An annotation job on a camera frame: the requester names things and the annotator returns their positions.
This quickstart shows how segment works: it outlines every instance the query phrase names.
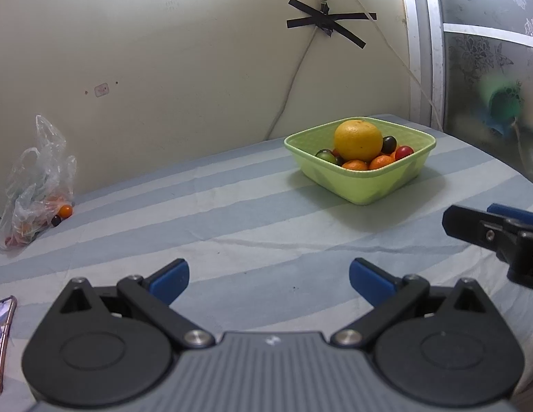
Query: green object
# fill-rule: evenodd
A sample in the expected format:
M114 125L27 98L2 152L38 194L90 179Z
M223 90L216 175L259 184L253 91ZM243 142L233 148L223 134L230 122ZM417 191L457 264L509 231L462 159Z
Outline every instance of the green object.
M330 151L319 151L316 154L317 158L323 159L324 161L330 162L332 164L337 164L337 158L335 158Z
M485 75L479 82L479 93L496 122L516 119L522 111L520 85L505 76Z
M383 136L394 136L401 146L415 150L391 165L377 170L352 171L315 157L321 148L333 148L333 134L340 123L349 119L371 122ZM371 117L350 117L292 134L284 141L297 164L310 179L351 203L366 205L402 187L418 174L436 139L424 131Z

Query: red cherry tomato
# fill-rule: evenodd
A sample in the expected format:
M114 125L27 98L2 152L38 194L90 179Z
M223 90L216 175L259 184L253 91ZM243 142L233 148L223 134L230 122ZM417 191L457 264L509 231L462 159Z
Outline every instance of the red cherry tomato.
M398 147L395 152L395 159L398 161L402 158L408 157L413 153L413 149L410 146Z
M72 206L70 206L69 204L65 204L59 209L58 215L64 220L65 218L68 218L70 215L72 215L72 212Z

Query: clear plastic bag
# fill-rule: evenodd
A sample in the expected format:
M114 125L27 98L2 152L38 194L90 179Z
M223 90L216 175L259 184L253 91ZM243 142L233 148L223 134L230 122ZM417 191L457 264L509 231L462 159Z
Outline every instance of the clear plastic bag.
M51 226L59 209L73 202L76 158L65 158L66 140L47 119L36 115L37 147L26 149L7 178L7 203L0 221L0 247L31 243Z

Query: striped bed sheet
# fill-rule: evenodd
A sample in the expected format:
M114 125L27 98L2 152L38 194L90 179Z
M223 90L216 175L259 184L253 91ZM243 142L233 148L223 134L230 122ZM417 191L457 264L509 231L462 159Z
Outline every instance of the striped bed sheet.
M83 195L74 215L17 254L0 254L0 299L16 296L0 412L33 397L20 367L39 321L68 279L111 285L151 274L175 258L191 283L173 304L218 334L228 330L321 330L326 336L370 307L351 288L357 256L432 284L475 277L526 354L520 391L533 379L533 291L506 279L493 253L447 237L452 203L533 210L533 184L439 131L380 118L437 138L421 174L369 206L355 206L307 179L282 139L177 164Z

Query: green plastic basket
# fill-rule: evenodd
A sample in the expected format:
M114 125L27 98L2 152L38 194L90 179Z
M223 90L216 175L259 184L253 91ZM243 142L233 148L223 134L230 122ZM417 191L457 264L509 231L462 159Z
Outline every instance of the green plastic basket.
M415 152L377 170L354 171L316 158L321 149L333 149L333 134L340 123L349 119L371 122L383 136L394 136L399 146L410 146ZM349 117L310 128L288 136L284 141L297 164L314 182L355 204L370 204L394 192L415 178L425 164L436 139L424 131L371 117Z

